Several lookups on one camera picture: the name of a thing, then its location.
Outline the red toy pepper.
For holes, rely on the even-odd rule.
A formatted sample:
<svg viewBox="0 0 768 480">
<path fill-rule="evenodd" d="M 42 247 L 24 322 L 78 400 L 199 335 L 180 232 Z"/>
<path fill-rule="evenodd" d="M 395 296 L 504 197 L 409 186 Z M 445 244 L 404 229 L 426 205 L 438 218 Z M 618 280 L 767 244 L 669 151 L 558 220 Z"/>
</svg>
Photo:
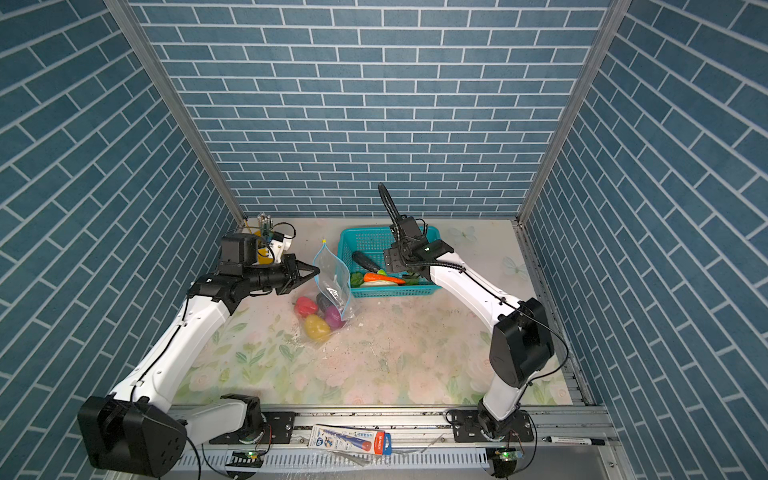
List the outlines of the red toy pepper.
<svg viewBox="0 0 768 480">
<path fill-rule="evenodd" d="M 294 304 L 294 313 L 300 319 L 306 319 L 310 315 L 316 315 L 319 311 L 317 303 L 309 297 L 300 296 Z"/>
</svg>

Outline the dark toy avocado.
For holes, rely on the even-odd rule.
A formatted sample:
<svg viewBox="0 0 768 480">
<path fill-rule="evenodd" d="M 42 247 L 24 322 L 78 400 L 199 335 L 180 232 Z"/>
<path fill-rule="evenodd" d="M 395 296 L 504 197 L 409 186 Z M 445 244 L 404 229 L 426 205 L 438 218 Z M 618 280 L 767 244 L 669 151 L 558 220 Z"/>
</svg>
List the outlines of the dark toy avocado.
<svg viewBox="0 0 768 480">
<path fill-rule="evenodd" d="M 318 293 L 315 297 L 315 302 L 321 312 L 325 313 L 331 308 L 335 308 L 336 305 L 332 300 L 329 300 L 323 293 Z"/>
</svg>

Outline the clear zip top bag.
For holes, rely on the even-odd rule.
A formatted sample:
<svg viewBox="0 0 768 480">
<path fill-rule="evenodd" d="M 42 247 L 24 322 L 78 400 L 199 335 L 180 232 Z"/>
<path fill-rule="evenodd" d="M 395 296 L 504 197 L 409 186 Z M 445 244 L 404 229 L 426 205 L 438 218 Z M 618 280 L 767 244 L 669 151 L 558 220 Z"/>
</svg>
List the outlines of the clear zip top bag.
<svg viewBox="0 0 768 480">
<path fill-rule="evenodd" d="M 319 267 L 320 273 L 299 288 L 298 294 L 293 298 L 293 314 L 298 322 L 299 338 L 305 343 L 319 345 L 330 340 L 350 325 L 355 313 L 350 285 L 350 271 L 345 263 L 331 251 L 328 243 L 325 246 L 322 243 L 320 244 L 320 248 L 311 264 Z M 303 329 L 304 319 L 300 319 L 294 313 L 294 304 L 298 297 L 306 296 L 315 301 L 318 293 L 323 293 L 329 300 L 334 302 L 344 320 L 344 326 L 339 330 L 332 331 L 329 338 L 323 342 L 309 339 Z M 320 310 L 316 315 L 324 319 L 324 313 Z"/>
</svg>

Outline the purple toy onion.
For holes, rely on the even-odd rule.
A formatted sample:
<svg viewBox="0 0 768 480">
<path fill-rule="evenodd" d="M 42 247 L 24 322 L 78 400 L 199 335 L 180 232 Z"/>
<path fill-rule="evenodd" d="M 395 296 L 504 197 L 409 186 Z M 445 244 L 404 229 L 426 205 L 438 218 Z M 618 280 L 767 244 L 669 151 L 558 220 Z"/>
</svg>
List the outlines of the purple toy onion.
<svg viewBox="0 0 768 480">
<path fill-rule="evenodd" d="M 325 309 L 324 320 L 332 331 L 339 330 L 344 326 L 344 320 L 342 319 L 341 313 L 333 305 Z"/>
</svg>

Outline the yellow toy potato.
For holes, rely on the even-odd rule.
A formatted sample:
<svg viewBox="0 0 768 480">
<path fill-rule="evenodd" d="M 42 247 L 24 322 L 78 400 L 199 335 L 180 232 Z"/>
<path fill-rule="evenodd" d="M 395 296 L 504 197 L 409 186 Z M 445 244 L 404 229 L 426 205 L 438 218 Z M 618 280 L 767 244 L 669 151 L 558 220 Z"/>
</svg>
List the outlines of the yellow toy potato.
<svg viewBox="0 0 768 480">
<path fill-rule="evenodd" d="M 332 333 L 329 324 L 316 314 L 310 314 L 304 319 L 303 329 L 308 338 L 316 342 L 326 341 Z"/>
</svg>

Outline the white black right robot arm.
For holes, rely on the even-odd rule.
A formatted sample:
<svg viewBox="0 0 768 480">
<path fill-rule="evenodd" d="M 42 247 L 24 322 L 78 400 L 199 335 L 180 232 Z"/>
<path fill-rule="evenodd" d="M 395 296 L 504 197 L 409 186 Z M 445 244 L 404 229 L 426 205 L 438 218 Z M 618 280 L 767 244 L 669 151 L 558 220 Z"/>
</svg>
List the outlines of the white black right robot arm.
<svg viewBox="0 0 768 480">
<path fill-rule="evenodd" d="M 512 430 L 525 390 L 555 354 L 546 310 L 535 298 L 522 301 L 472 269 L 442 240 L 384 251 L 392 273 L 417 273 L 448 291 L 487 325 L 488 360 L 494 372 L 478 405 L 478 423 L 496 440 Z"/>
</svg>

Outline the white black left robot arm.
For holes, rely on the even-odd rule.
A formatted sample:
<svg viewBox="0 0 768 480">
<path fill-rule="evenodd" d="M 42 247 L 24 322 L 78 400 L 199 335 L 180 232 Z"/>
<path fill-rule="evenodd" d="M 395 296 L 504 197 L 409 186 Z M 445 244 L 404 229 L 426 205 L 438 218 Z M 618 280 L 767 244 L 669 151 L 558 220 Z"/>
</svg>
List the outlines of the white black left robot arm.
<svg viewBox="0 0 768 480">
<path fill-rule="evenodd" d="M 161 478 L 186 446 L 236 433 L 260 439 L 265 420 L 256 397 L 228 394 L 174 417 L 173 399 L 213 334 L 252 296 L 285 295 L 319 274 L 287 254 L 277 264 L 242 260 L 199 277 L 167 331 L 139 364 L 105 396 L 91 396 L 77 415 L 92 467 Z"/>
</svg>

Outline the yellow metal pen bucket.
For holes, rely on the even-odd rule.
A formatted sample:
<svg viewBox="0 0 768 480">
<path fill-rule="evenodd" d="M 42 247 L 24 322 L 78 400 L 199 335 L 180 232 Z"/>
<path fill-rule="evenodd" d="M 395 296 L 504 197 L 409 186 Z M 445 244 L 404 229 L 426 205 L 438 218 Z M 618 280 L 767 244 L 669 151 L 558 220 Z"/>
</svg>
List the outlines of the yellow metal pen bucket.
<svg viewBox="0 0 768 480">
<path fill-rule="evenodd" d="M 274 264 L 278 255 L 273 248 L 273 222 L 272 217 L 260 213 L 254 218 L 246 218 L 242 225 L 242 232 L 255 238 L 255 263 L 257 265 Z"/>
</svg>

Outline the teal plastic basket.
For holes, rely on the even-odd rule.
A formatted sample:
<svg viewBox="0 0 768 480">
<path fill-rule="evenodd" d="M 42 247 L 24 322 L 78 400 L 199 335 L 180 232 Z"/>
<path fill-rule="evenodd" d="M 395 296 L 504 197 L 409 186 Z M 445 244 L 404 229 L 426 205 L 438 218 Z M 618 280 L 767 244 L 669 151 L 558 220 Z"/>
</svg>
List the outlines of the teal plastic basket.
<svg viewBox="0 0 768 480">
<path fill-rule="evenodd" d="M 366 286 L 365 283 L 357 286 L 357 281 L 354 281 L 351 289 L 354 297 L 428 296 L 440 289 L 423 277 L 403 272 L 392 273 L 385 266 L 383 251 L 390 248 L 393 242 L 394 237 L 390 228 L 385 226 L 348 228 L 342 231 L 336 255 L 345 263 L 352 277 L 362 279 L 368 273 L 367 269 L 353 260 L 353 253 L 359 251 L 379 267 L 383 267 L 388 276 L 406 281 L 404 285 L 384 286 Z"/>
</svg>

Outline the white toy radish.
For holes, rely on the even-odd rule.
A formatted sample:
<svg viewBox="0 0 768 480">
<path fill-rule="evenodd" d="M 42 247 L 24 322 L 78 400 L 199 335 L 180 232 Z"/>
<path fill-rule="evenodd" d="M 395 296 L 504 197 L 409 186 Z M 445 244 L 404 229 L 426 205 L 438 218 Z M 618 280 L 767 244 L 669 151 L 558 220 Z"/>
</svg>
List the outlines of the white toy radish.
<svg viewBox="0 0 768 480">
<path fill-rule="evenodd" d="M 392 281 L 386 281 L 386 280 L 375 280 L 375 281 L 368 281 L 363 282 L 361 284 L 361 288 L 388 288 L 388 287 L 398 287 L 400 286 L 396 282 Z"/>
</svg>

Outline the orange toy carrot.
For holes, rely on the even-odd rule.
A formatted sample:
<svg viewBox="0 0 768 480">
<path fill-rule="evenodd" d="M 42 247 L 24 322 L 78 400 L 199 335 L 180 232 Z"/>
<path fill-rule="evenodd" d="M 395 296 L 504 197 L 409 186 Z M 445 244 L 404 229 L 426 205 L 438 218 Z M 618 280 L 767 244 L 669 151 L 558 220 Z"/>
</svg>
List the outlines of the orange toy carrot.
<svg viewBox="0 0 768 480">
<path fill-rule="evenodd" d="M 371 282 L 389 282 L 396 285 L 405 285 L 406 281 L 401 278 L 392 277 L 388 275 L 381 275 L 378 273 L 365 273 L 363 276 L 365 283 L 371 283 Z"/>
</svg>

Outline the black toy eggplant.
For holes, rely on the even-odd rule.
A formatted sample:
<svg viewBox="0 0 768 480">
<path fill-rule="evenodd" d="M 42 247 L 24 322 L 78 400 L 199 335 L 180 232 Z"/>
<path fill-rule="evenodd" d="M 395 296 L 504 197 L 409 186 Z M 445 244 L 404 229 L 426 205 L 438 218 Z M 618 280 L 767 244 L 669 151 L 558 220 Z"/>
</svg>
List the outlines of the black toy eggplant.
<svg viewBox="0 0 768 480">
<path fill-rule="evenodd" d="M 379 266 L 374 260 L 364 254 L 362 251 L 354 251 L 352 253 L 352 260 L 364 270 L 371 273 L 380 274 L 383 268 Z"/>
</svg>

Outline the green toy lettuce leaf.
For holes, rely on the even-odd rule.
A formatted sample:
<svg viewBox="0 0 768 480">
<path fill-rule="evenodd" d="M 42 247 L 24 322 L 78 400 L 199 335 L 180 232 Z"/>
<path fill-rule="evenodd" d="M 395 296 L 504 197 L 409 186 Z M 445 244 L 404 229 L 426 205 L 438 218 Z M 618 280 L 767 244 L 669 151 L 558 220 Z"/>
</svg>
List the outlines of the green toy lettuce leaf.
<svg viewBox="0 0 768 480">
<path fill-rule="evenodd" d="M 350 276 L 350 285 L 352 288 L 359 288 L 364 283 L 364 274 L 362 272 L 353 272 Z"/>
</svg>

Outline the black marker on rail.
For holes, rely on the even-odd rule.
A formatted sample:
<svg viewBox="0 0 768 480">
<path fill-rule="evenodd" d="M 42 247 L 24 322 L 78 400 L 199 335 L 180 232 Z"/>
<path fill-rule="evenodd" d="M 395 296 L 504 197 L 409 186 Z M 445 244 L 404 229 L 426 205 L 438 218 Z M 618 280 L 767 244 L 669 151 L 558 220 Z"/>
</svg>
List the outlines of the black marker on rail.
<svg viewBox="0 0 768 480">
<path fill-rule="evenodd" d="M 546 436 L 545 442 L 551 444 L 561 445 L 583 445 L 583 446 L 605 446 L 606 441 L 598 438 L 588 437 L 563 437 L 563 436 Z"/>
</svg>

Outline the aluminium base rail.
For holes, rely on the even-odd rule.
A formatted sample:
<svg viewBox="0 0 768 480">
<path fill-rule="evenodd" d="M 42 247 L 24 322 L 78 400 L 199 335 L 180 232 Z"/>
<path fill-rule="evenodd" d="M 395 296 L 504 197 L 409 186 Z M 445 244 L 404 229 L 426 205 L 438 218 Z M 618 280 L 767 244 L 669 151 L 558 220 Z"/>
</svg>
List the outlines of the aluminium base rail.
<svg viewBox="0 0 768 480">
<path fill-rule="evenodd" d="M 542 456 L 547 448 L 596 454 L 609 479 L 632 479 L 634 473 L 618 433 L 603 407 L 555 406 L 521 408 L 512 430 L 493 440 L 469 407 L 265 407 L 264 434 L 251 443 L 225 434 L 197 447 L 186 446 L 172 472 L 203 470 L 247 477 L 258 471 L 342 471 L 344 469 L 457 469 L 464 464 L 498 459 L 502 448 L 517 451 L 518 467 Z M 323 453 L 307 446 L 314 425 L 384 430 L 392 438 L 392 454 L 376 457 Z M 605 446 L 561 445 L 546 436 L 604 439 Z"/>
</svg>

